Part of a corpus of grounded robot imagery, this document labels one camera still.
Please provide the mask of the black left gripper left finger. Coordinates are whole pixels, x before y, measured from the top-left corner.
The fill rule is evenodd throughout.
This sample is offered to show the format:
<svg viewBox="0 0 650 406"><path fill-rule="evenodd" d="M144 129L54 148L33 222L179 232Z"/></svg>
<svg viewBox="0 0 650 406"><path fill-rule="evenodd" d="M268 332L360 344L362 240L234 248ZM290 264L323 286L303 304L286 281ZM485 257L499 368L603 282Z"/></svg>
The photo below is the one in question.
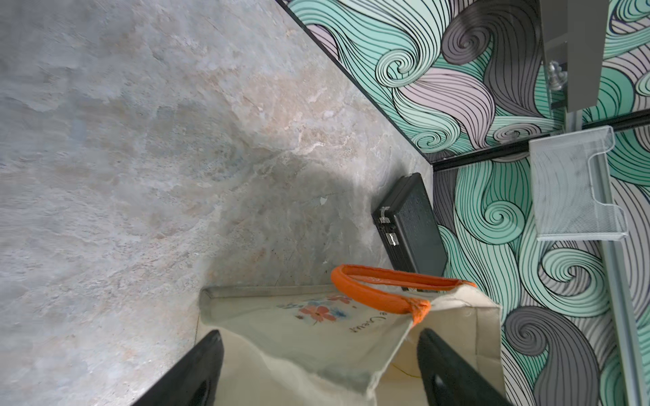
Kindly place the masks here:
<svg viewBox="0 0 650 406"><path fill-rule="evenodd" d="M218 330L209 332L133 406L213 405L223 367Z"/></svg>

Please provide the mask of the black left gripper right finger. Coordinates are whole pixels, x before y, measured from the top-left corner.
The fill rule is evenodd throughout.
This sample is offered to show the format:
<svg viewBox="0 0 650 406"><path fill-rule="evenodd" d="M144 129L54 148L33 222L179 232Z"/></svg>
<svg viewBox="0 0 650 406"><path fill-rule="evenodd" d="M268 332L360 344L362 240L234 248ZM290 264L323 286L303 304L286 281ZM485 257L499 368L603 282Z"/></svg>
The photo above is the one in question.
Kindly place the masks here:
<svg viewBox="0 0 650 406"><path fill-rule="evenodd" d="M511 405L432 329L420 332L416 356L429 405Z"/></svg>

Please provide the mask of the beige canvas bag orange handles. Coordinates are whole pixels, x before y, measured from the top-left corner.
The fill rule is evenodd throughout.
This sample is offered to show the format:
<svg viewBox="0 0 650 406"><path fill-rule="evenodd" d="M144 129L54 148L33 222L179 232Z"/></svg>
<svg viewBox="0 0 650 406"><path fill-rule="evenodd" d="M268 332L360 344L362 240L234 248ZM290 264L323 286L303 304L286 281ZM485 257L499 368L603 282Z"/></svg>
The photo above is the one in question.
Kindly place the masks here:
<svg viewBox="0 0 650 406"><path fill-rule="evenodd" d="M501 307L471 282L343 265L328 286L206 288L224 346L217 405L429 405L416 347L435 331L506 397Z"/></svg>

